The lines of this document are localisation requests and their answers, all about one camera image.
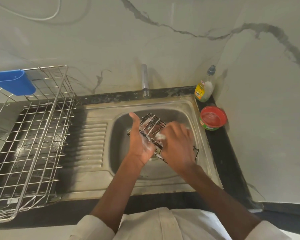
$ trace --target plastic bottle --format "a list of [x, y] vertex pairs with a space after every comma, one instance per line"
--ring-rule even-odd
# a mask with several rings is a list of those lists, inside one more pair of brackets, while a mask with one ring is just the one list
[[212, 65], [209, 67], [207, 74], [201, 82], [198, 83], [195, 88], [194, 95], [200, 102], [206, 102], [212, 95], [213, 89], [216, 85], [214, 74], [216, 72], [216, 66]]

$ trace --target forearm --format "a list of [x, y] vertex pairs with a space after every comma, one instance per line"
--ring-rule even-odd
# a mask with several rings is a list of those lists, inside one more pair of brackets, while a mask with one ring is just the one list
[[258, 217], [218, 187], [200, 166], [194, 166], [191, 173], [185, 173], [183, 178], [201, 195], [233, 240], [244, 240], [261, 222]]
[[142, 165], [127, 155], [98, 204], [90, 213], [102, 220], [115, 233], [118, 231], [124, 209], [137, 181]]

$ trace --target marble wall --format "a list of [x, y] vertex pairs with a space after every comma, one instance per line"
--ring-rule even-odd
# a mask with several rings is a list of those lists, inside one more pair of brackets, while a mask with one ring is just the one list
[[300, 204], [300, 0], [246, 0], [217, 67], [253, 200]]
[[[197, 84], [217, 64], [245, 0], [62, 0], [52, 20], [0, 8], [0, 71], [68, 65], [80, 94]], [[30, 17], [53, 15], [58, 0], [0, 0]]]

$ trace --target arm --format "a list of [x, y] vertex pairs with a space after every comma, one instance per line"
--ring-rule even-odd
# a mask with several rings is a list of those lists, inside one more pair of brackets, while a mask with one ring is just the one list
[[139, 133], [140, 119], [135, 113], [129, 113], [133, 119], [130, 131], [130, 149], [122, 161], [109, 187], [90, 213], [102, 220], [115, 233], [118, 231], [124, 208], [140, 171], [155, 151], [155, 146], [142, 143]]
[[183, 124], [171, 122], [162, 133], [166, 136], [162, 141], [162, 156], [168, 165], [200, 194], [233, 240], [244, 240], [261, 220], [214, 184], [196, 165], [190, 130]]

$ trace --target bottle cap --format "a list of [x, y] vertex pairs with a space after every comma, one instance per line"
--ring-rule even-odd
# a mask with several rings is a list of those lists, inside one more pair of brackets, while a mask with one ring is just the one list
[[215, 74], [215, 72], [216, 72], [216, 66], [212, 65], [209, 67], [207, 74], [208, 74], [208, 76], [213, 76]]

